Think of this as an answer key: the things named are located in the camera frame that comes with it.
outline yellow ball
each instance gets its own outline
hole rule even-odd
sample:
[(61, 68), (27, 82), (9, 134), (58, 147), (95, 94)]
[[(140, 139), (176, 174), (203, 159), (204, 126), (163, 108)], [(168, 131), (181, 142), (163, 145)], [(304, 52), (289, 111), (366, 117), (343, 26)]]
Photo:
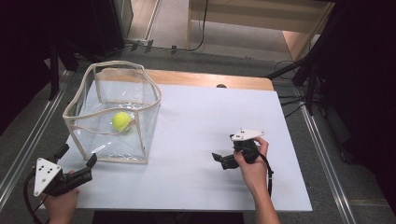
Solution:
[(126, 112), (119, 112), (114, 115), (111, 125), (117, 131), (122, 131), (131, 122), (132, 118)]

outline black panel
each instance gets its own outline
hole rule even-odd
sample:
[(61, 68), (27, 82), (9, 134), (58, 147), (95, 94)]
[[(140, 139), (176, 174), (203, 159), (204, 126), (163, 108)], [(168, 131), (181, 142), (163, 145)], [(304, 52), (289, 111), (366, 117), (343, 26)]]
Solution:
[(54, 6), (57, 29), (92, 55), (107, 56), (124, 46), (113, 0), (59, 1)]
[(354, 1), (314, 63), (331, 115), (339, 118), (329, 122), (340, 143), (375, 173), (396, 213), (394, 22), (396, 8), (391, 3)]

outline black strap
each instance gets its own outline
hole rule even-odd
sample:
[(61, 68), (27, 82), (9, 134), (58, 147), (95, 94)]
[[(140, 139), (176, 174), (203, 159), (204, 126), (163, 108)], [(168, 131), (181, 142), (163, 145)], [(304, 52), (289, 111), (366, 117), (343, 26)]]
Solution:
[(264, 155), (260, 153), (260, 157), (265, 161), (265, 164), (267, 165), (267, 173), (268, 173), (268, 193), (272, 193), (272, 175), (274, 174), (274, 171), (271, 169), (270, 163), (268, 162), (267, 158), (265, 158)]

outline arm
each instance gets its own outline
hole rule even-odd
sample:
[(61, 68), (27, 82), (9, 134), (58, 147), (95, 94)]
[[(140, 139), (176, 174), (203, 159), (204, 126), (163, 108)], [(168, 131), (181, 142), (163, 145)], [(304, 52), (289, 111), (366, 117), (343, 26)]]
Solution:
[[(266, 156), (268, 143), (260, 137), (254, 140), (260, 144), (260, 153)], [(248, 164), (245, 162), (241, 152), (235, 151), (233, 155), (236, 162), (238, 162), (241, 167), (242, 177), (247, 184), (247, 188), (253, 195), (256, 206), (257, 223), (280, 223), (267, 189), (267, 166), (265, 162), (259, 157), (253, 164)]]
[(66, 194), (53, 197), (42, 194), (41, 199), (44, 201), (49, 213), (49, 224), (70, 224), (77, 207), (77, 197), (79, 190), (72, 189)]

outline human hand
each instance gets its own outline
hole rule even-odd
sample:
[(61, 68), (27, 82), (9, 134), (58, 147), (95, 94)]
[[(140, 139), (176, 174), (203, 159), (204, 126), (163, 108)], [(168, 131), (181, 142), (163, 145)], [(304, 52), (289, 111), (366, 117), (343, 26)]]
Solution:
[(79, 189), (72, 189), (57, 197), (41, 194), (41, 200), (44, 201), (44, 206), (46, 206), (49, 213), (50, 224), (68, 224), (72, 222), (77, 207), (78, 194)]
[[(262, 138), (256, 137), (254, 141), (260, 144), (258, 150), (264, 156), (267, 155), (269, 144)], [(246, 163), (244, 156), (241, 151), (233, 152), (236, 162), (238, 162), (241, 168), (242, 177), (250, 190), (250, 193), (256, 198), (262, 192), (267, 191), (267, 166), (261, 157), (258, 157), (254, 163)]]

